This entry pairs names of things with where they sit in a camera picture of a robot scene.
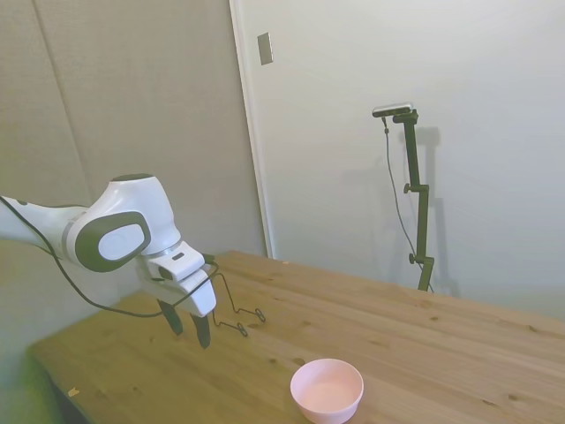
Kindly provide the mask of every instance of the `wood grain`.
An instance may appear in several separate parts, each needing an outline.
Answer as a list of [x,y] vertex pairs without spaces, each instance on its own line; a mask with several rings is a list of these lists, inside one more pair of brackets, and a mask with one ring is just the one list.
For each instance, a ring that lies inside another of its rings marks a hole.
[[[290,378],[307,361],[346,360],[365,379],[353,424],[565,422],[565,323],[241,253],[219,258],[241,307],[217,280],[219,317],[198,346],[161,318],[100,312],[41,341],[34,355],[92,422],[306,422]],[[136,293],[120,307],[150,312]]]

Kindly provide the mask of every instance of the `beige wall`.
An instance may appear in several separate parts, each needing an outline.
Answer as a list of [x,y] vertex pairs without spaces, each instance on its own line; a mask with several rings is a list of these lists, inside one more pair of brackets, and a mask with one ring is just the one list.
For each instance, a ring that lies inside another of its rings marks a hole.
[[[3,0],[0,148],[0,194],[89,204],[151,172],[189,244],[264,253],[227,0]],[[138,287],[68,268],[106,304]],[[39,249],[1,241],[0,269],[0,422],[57,422],[23,352],[95,311]]]

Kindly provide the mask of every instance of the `white wall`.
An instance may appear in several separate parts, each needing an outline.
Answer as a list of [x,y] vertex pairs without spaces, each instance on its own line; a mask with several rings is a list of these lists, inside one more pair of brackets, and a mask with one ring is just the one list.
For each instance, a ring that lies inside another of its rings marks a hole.
[[[264,253],[227,1],[0,2],[0,194],[89,205],[140,171],[195,248]],[[132,267],[67,268],[102,304],[138,289]],[[0,241],[0,422],[58,422],[26,348],[95,312],[40,249]]]
[[[563,1],[234,3],[278,257],[416,287],[370,116],[413,101],[437,291],[565,319]],[[415,238],[417,195],[399,196]]]

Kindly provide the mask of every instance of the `bowl rim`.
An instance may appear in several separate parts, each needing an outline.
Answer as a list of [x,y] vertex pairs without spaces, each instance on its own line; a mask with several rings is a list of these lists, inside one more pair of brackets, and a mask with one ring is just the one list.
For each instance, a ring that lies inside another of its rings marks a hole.
[[[300,370],[304,367],[306,367],[309,364],[313,364],[314,362],[319,362],[319,361],[334,361],[334,362],[341,362],[345,365],[347,365],[349,368],[353,369],[355,371],[355,373],[357,374],[357,376],[359,377],[359,380],[361,380],[361,392],[359,393],[359,396],[357,397],[357,399],[355,399],[355,402],[352,402],[351,405],[349,406],[345,406],[342,409],[339,409],[337,411],[332,411],[330,413],[328,412],[322,412],[322,411],[316,411],[310,408],[306,408],[304,406],[302,406],[300,404],[300,402],[298,402],[298,400],[295,398],[294,393],[292,391],[292,383],[294,382],[295,377],[297,376],[297,374],[300,372]],[[346,362],[344,360],[337,360],[335,358],[319,358],[317,360],[311,360],[310,362],[306,362],[302,367],[300,367],[299,369],[297,369],[294,373],[294,375],[292,376],[292,378],[290,379],[290,395],[292,396],[292,399],[294,399],[294,401],[296,402],[296,404],[298,406],[300,406],[303,409],[306,409],[307,411],[311,412],[311,413],[317,413],[319,415],[334,415],[336,413],[344,413],[346,412],[348,409],[350,409],[352,406],[357,405],[359,403],[359,401],[361,400],[361,398],[363,397],[363,393],[365,392],[365,381],[363,380],[363,376],[361,375],[361,373],[359,373],[359,370],[356,369],[355,367],[353,367],[349,362]]]

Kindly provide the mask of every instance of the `light switch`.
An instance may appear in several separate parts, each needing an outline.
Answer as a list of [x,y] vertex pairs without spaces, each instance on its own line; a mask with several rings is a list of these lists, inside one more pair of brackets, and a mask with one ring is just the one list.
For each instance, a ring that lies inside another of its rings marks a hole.
[[273,62],[273,48],[271,46],[271,34],[264,33],[257,37],[259,45],[259,56],[261,64],[270,64]]

